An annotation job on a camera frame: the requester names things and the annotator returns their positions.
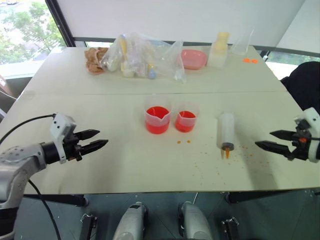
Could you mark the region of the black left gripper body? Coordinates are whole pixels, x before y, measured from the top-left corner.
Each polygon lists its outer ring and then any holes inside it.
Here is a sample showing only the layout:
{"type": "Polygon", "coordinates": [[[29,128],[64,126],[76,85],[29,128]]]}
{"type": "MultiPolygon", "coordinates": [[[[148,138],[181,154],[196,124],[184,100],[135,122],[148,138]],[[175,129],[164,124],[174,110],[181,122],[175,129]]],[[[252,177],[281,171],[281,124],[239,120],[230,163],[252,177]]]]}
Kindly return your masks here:
{"type": "Polygon", "coordinates": [[[76,160],[81,161],[83,158],[81,156],[80,150],[82,146],[79,145],[82,134],[80,132],[72,133],[70,136],[63,139],[63,149],[68,161],[76,160]]]}

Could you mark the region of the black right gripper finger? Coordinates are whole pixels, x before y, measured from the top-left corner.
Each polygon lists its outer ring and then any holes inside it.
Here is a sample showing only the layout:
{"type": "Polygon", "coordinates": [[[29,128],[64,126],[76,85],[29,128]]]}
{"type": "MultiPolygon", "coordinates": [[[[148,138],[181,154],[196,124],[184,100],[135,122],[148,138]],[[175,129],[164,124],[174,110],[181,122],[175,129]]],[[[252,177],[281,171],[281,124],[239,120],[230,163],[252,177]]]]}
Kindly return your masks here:
{"type": "Polygon", "coordinates": [[[259,148],[261,148],[265,151],[280,154],[280,155],[285,156],[286,158],[291,155],[291,152],[290,152],[288,146],[286,146],[286,145],[278,144],[276,142],[267,141],[267,140],[256,141],[255,144],[259,148]]]}
{"type": "Polygon", "coordinates": [[[276,130],[269,133],[270,135],[286,141],[295,141],[297,140],[297,132],[289,130],[276,130]]]}

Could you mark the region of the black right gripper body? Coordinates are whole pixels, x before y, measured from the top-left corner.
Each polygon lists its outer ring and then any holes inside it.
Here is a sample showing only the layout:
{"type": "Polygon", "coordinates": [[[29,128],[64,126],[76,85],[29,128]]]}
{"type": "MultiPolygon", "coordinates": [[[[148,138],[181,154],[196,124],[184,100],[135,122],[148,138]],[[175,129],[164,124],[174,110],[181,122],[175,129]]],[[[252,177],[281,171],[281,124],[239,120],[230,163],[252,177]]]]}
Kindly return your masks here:
{"type": "Polygon", "coordinates": [[[310,132],[311,126],[305,119],[295,119],[295,131],[289,134],[289,141],[295,149],[287,157],[288,160],[294,159],[307,160],[309,155],[309,147],[312,140],[310,132]]]}

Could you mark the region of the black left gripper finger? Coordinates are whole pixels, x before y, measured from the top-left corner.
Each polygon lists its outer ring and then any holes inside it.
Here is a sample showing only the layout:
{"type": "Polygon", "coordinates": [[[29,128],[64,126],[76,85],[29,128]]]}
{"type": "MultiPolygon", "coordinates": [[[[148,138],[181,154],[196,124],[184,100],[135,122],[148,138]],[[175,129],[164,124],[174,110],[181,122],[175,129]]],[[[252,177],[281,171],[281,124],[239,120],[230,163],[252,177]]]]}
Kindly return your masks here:
{"type": "Polygon", "coordinates": [[[80,155],[84,156],[99,150],[100,148],[104,147],[109,142],[108,139],[100,139],[90,142],[87,145],[84,145],[80,148],[80,155]]]}
{"type": "Polygon", "coordinates": [[[90,139],[99,133],[100,133],[99,130],[87,129],[87,130],[76,132],[74,135],[76,138],[78,138],[79,141],[83,141],[83,140],[90,139]]]}

